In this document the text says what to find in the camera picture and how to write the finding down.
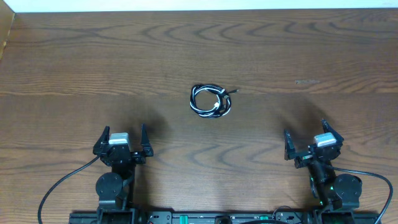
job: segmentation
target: black cable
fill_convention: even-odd
[[[391,199],[392,199],[392,193],[393,193],[394,189],[392,188],[392,184],[391,184],[390,180],[388,180],[387,178],[383,177],[382,175],[375,174],[375,173],[372,173],[372,172],[364,172],[364,171],[358,171],[358,170],[342,169],[342,168],[329,166],[329,165],[326,165],[326,164],[323,164],[323,163],[321,163],[321,164],[322,164],[323,167],[325,167],[327,169],[333,169],[333,170],[342,171],[342,172],[349,172],[349,173],[352,173],[352,174],[369,175],[369,176],[372,176],[372,177],[380,178],[380,179],[382,179],[382,180],[387,182],[388,187],[390,188],[390,193],[388,195],[388,199],[387,199],[386,204],[384,205],[384,207],[381,210],[379,216],[377,217],[376,221],[374,222],[374,224],[378,224],[379,221],[381,220],[381,217],[385,214],[385,212],[386,212],[386,210],[387,210],[387,208],[388,208],[388,206],[389,206],[389,204],[391,202]]]
[[[275,224],[289,224],[287,222],[278,221],[278,220],[254,220],[248,221],[240,224],[260,224],[260,223],[275,223]]]
[[[95,157],[92,161],[89,161],[89,163],[87,163],[86,165],[82,166],[81,168],[69,173],[68,175],[66,175],[65,177],[62,177],[60,180],[58,180],[57,183],[55,183],[50,190],[44,195],[42,202],[39,205],[39,209],[37,211],[37,219],[39,221],[39,224],[43,224],[42,221],[42,209],[43,209],[43,205],[45,200],[47,199],[47,197],[50,195],[50,193],[59,185],[61,184],[64,180],[66,180],[68,177],[72,176],[73,174],[76,174],[77,172],[83,170],[84,168],[87,168],[88,166],[92,165],[95,161],[97,161],[100,158],[100,156]]]
[[[195,97],[201,91],[209,91],[210,93],[217,96],[218,101],[214,104],[213,109],[202,110],[197,107]],[[231,98],[229,97],[229,94],[236,93],[237,91],[238,90],[227,92],[223,87],[214,84],[194,85],[191,90],[191,109],[202,118],[219,118],[229,113],[229,111],[231,110]]]
[[[287,206],[287,205],[279,206],[279,207],[274,211],[274,213],[272,214],[272,218],[273,218],[273,219],[276,220],[276,217],[274,217],[275,214],[276,214],[276,211],[280,210],[281,208],[289,208],[289,209],[292,209],[292,210],[293,210],[293,208],[291,208],[290,206]],[[295,211],[292,211],[292,212],[293,212],[294,215],[300,220],[300,222],[303,221],[303,217],[300,217]]]

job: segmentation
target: brown wooden tabletop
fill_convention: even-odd
[[[385,175],[398,187],[398,10],[18,14],[0,61],[0,223],[37,223],[58,179],[86,164],[106,125],[155,151],[136,170],[134,202],[179,210],[267,211],[317,205],[308,170],[284,160],[298,145],[346,139],[333,165]],[[192,85],[216,83],[232,110],[203,119]],[[214,96],[200,97],[211,107]],[[95,210],[97,161],[47,199],[44,223]],[[361,211],[388,187],[361,176]],[[397,197],[384,223],[397,223]]]

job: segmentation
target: bundled black and white cable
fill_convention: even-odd
[[[218,101],[214,104],[213,109],[211,110],[202,110],[197,107],[197,102],[195,97],[201,91],[209,91],[212,94],[217,96]],[[238,90],[233,90],[231,92],[227,92],[224,88],[214,84],[199,84],[194,85],[191,91],[191,109],[196,112],[202,118],[219,118],[229,113],[231,110],[231,97],[229,97],[230,93],[236,93]]]

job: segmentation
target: white wall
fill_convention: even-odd
[[[398,7],[398,0],[5,0],[14,12]]]

